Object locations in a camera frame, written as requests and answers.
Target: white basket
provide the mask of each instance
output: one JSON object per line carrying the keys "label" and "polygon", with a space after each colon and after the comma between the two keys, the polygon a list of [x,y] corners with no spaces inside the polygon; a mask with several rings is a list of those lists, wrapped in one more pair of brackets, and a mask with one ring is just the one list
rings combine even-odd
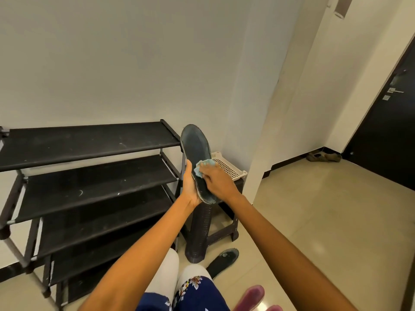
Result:
{"label": "white basket", "polygon": [[221,166],[221,168],[226,171],[226,173],[232,178],[232,180],[236,181],[241,177],[245,177],[248,173],[244,170],[241,171],[232,165],[229,161],[223,158],[220,152],[213,152],[212,159]]}

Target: hand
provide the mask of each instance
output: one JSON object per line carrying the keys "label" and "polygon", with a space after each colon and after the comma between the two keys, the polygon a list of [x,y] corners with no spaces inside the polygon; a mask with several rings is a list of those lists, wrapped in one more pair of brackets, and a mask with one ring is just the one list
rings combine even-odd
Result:
{"label": "hand", "polygon": [[241,195],[241,193],[236,188],[235,183],[232,181],[232,178],[218,165],[215,163],[215,166],[201,164],[199,168],[200,172],[203,174],[203,178],[208,185],[208,189],[211,193],[215,194],[225,203],[229,204],[229,201]]}
{"label": "hand", "polygon": [[192,163],[189,159],[187,160],[186,170],[183,175],[183,191],[180,196],[189,199],[189,204],[193,208],[202,203],[196,192],[195,181],[192,177]]}

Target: person's right hand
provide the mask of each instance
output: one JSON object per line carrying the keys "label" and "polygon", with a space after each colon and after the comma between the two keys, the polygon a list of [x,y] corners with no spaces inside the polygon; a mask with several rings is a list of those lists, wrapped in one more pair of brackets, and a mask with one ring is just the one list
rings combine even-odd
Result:
{"label": "person's right hand", "polygon": [[208,164],[200,164],[200,172],[203,174],[203,178],[208,185],[208,189],[216,197],[220,198],[225,203],[229,204],[229,201],[241,195],[236,188],[232,178],[218,165],[215,166]]}

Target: person's left hand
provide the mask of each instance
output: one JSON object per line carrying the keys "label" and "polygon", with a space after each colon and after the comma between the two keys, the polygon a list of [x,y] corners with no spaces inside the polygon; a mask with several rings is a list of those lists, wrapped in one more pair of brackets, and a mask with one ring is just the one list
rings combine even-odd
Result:
{"label": "person's left hand", "polygon": [[192,163],[187,160],[186,170],[183,175],[183,191],[181,195],[189,199],[190,205],[195,208],[202,203],[196,192],[196,184],[192,177]]}

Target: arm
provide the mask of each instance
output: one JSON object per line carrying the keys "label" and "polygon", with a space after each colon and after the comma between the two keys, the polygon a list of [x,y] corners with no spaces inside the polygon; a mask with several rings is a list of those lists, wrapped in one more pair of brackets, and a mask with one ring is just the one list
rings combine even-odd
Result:
{"label": "arm", "polygon": [[200,204],[188,161],[183,192],[164,216],[108,270],[79,311],[132,311],[184,222]]}
{"label": "arm", "polygon": [[204,165],[200,172],[210,192],[235,212],[297,310],[356,311],[339,289],[238,192],[221,167]]}

